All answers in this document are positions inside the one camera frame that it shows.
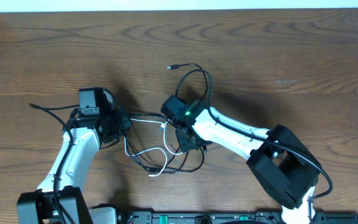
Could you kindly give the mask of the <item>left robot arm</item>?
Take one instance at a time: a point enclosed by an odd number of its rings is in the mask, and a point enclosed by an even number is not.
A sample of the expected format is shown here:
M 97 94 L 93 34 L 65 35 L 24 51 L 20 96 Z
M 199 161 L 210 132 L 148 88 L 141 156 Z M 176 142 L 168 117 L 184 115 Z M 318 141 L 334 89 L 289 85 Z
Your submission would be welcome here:
M 63 142 L 46 178 L 33 192 L 20 195 L 20 223 L 125 223 L 127 218 L 113 205 L 86 205 L 82 191 L 92 160 L 100 149 L 119 143 L 131 126 L 126 110 L 115 105 L 106 88 L 79 90 L 63 126 Z

